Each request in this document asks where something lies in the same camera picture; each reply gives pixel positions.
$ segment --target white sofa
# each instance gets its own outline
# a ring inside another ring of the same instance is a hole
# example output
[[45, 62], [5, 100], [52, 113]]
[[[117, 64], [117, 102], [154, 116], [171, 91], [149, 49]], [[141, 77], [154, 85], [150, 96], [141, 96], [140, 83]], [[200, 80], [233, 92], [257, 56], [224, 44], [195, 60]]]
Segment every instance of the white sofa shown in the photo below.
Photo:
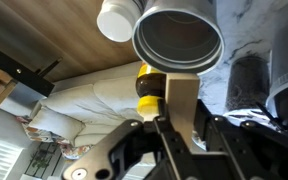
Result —
[[55, 83], [31, 114], [31, 127], [52, 131], [78, 147], [99, 142], [136, 112], [135, 82], [141, 62]]

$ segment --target round opening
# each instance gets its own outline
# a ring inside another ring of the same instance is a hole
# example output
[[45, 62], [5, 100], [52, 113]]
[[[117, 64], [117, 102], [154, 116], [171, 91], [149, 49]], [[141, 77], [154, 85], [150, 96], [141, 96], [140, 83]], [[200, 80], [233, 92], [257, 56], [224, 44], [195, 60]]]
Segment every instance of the round opening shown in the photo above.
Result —
[[199, 17], [164, 11], [140, 22], [135, 30], [134, 47], [143, 60], [159, 70], [170, 72], [159, 66], [174, 69], [207, 66], [197, 70], [201, 72], [216, 64], [221, 39], [215, 29]]
[[106, 179], [110, 176], [110, 172], [107, 169], [97, 171], [95, 174], [96, 179]]

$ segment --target marble surface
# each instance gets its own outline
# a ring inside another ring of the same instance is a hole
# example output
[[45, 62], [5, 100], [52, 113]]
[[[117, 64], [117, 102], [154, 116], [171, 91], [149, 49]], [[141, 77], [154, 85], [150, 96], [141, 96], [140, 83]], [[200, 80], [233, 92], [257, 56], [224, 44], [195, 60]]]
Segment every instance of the marble surface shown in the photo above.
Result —
[[288, 0], [218, 0], [218, 25], [225, 41], [222, 62], [201, 76], [199, 97], [214, 114], [225, 112], [231, 64], [247, 55], [269, 61], [276, 12]]

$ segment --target wood paneling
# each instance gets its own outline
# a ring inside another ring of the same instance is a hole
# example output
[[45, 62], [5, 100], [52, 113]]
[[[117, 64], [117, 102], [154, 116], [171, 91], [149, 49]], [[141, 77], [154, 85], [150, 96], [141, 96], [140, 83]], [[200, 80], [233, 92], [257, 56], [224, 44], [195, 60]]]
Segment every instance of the wood paneling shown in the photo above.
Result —
[[97, 28], [102, 0], [0, 0], [0, 51], [36, 70], [62, 57], [57, 81], [139, 60]]

